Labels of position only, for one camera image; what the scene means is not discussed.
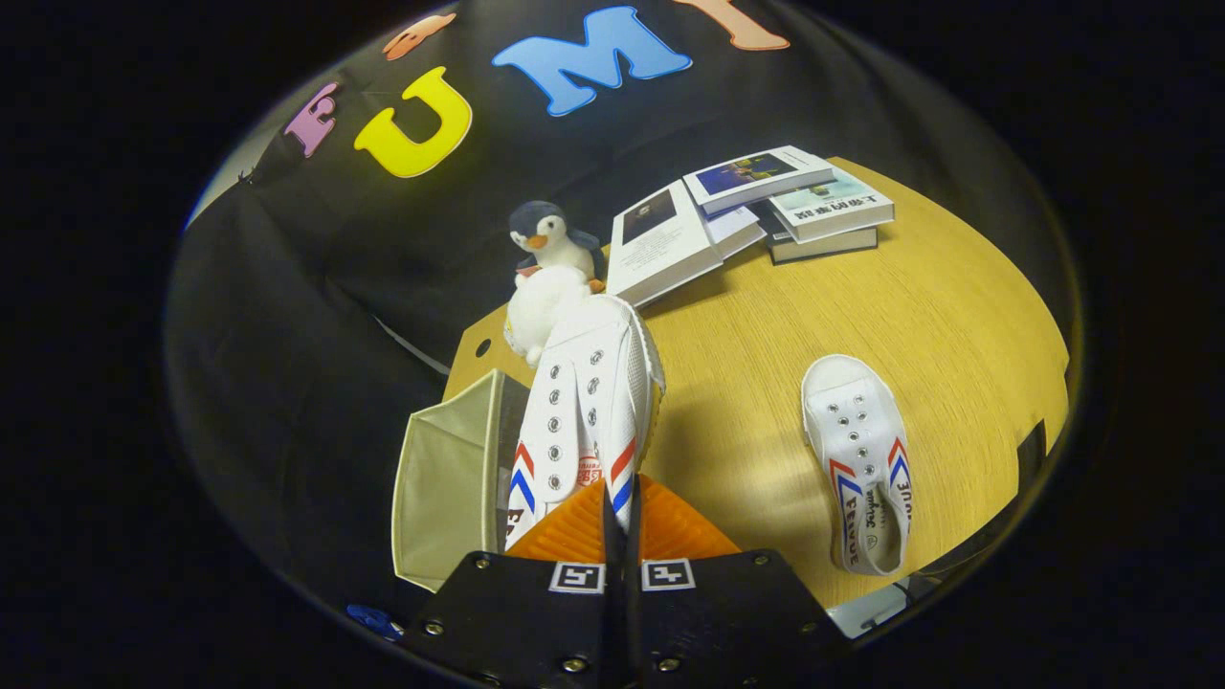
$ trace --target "wooden table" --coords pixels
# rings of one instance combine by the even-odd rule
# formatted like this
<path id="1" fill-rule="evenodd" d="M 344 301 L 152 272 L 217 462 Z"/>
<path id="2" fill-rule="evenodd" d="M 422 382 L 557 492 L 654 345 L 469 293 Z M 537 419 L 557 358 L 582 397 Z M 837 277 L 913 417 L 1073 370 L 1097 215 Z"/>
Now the wooden table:
<path id="1" fill-rule="evenodd" d="M 1038 293 L 990 242 L 926 197 L 832 158 L 893 199 L 880 248 L 773 266 L 762 244 L 665 294 L 642 315 L 668 392 L 641 471 L 744 549 L 777 548 L 824 607 L 943 555 L 1017 494 L 1017 446 L 1067 417 L 1067 348 Z M 530 385 L 502 340 L 506 306 L 469 327 L 445 398 L 491 368 Z M 490 341 L 477 356 L 478 346 Z M 805 445 L 800 379 L 844 353 L 893 389 L 910 440 L 915 516 L 886 579 L 831 560 L 835 505 Z"/>

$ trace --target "foam letter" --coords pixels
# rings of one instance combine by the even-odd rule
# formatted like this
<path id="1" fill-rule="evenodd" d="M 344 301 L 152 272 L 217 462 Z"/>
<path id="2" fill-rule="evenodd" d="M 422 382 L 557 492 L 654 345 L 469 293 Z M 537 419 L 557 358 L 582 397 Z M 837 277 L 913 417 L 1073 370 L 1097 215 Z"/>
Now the foam letter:
<path id="1" fill-rule="evenodd" d="M 399 32 L 396 38 L 387 42 L 387 45 L 383 45 L 383 53 L 387 53 L 387 60 L 391 61 L 403 58 L 409 50 L 417 48 L 423 40 L 437 33 L 440 28 L 451 23 L 454 18 L 454 12 L 446 16 L 435 15 L 432 17 L 425 17 L 424 20 Z"/>
<path id="2" fill-rule="evenodd" d="M 762 28 L 748 15 L 731 6 L 731 0 L 674 0 L 693 5 L 708 17 L 723 25 L 731 34 L 731 44 L 741 50 L 782 50 L 790 43 L 782 36 Z"/>
<path id="3" fill-rule="evenodd" d="M 282 135 L 293 134 L 303 145 L 303 156 L 307 158 L 310 158 L 311 153 L 315 152 L 315 148 L 318 148 L 318 145 L 322 143 L 327 132 L 332 131 L 332 128 L 336 126 L 334 119 L 323 119 L 323 115 L 330 115 L 332 114 L 332 110 L 336 109 L 336 101 L 327 97 L 328 93 L 336 91 L 336 87 L 337 83 L 333 81 L 320 89 L 320 92 L 316 93 L 309 103 L 306 103 L 306 107 L 303 108 L 300 113 L 294 115 L 294 119 L 289 121 L 289 126 L 285 128 L 285 131 L 281 132 Z"/>
<path id="4" fill-rule="evenodd" d="M 533 36 L 494 55 L 494 66 L 518 67 L 549 96 L 549 114 L 561 116 L 595 99 L 594 88 L 575 86 L 562 72 L 619 88 L 617 53 L 630 61 L 633 78 L 654 78 L 693 64 L 650 33 L 637 12 L 627 6 L 597 10 L 583 18 L 586 44 Z"/>
<path id="5" fill-rule="evenodd" d="M 370 151 L 387 172 L 396 177 L 417 177 L 434 169 L 459 146 L 472 126 L 472 105 L 458 91 L 442 81 L 446 67 L 434 67 L 408 85 L 401 98 L 420 98 L 437 113 L 442 126 L 429 139 L 418 143 L 404 136 L 391 120 L 394 108 L 387 108 L 361 128 L 353 141 L 356 151 Z"/>

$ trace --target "black metal plate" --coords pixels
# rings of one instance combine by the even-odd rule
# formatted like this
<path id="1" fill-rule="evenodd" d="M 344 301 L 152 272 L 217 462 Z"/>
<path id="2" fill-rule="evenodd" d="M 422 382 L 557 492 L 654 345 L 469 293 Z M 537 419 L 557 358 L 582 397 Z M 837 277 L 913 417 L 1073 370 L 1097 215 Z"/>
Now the black metal plate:
<path id="1" fill-rule="evenodd" d="M 793 687 L 848 650 L 777 550 L 690 560 L 690 568 L 693 588 L 637 586 L 631 609 L 644 688 Z"/>
<path id="2" fill-rule="evenodd" d="M 489 565 L 477 566 L 481 559 Z M 594 688 L 605 596 L 549 591 L 555 566 L 469 553 L 405 629 L 401 644 L 501 687 Z M 442 633 L 426 633 L 429 623 L 441 625 Z M 582 658 L 587 667 L 567 672 L 566 658 Z"/>

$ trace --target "yellow letter u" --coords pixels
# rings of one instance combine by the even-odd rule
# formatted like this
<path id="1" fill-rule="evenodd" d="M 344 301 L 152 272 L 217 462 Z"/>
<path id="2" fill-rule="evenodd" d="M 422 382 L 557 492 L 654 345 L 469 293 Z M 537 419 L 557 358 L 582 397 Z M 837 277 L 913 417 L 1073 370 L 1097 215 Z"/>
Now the yellow letter u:
<path id="1" fill-rule="evenodd" d="M 442 125 L 428 141 L 418 143 L 404 135 L 391 118 L 394 108 L 387 108 L 361 128 L 353 141 L 355 151 L 369 151 L 375 161 L 396 177 L 417 177 L 434 169 L 451 154 L 468 135 L 472 126 L 472 105 L 458 91 L 442 80 L 446 67 L 434 67 L 408 85 L 401 98 L 420 98 L 429 105 Z"/>

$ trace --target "orange gripper pad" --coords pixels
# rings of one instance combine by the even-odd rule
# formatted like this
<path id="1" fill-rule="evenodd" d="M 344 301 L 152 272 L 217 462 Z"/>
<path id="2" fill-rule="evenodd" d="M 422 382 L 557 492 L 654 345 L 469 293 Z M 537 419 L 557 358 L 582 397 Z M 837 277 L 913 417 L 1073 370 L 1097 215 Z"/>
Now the orange gripper pad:
<path id="1" fill-rule="evenodd" d="M 638 474 L 642 495 L 642 531 L 638 559 L 714 558 L 740 548 L 680 495 Z"/>
<path id="2" fill-rule="evenodd" d="M 639 560 L 714 558 L 740 548 L 680 495 L 638 474 L 642 495 Z M 506 552 L 514 558 L 603 563 L 604 479 L 581 489 L 549 512 Z"/>
<path id="3" fill-rule="evenodd" d="M 604 479 L 571 495 L 524 533 L 507 555 L 564 563 L 604 561 Z"/>

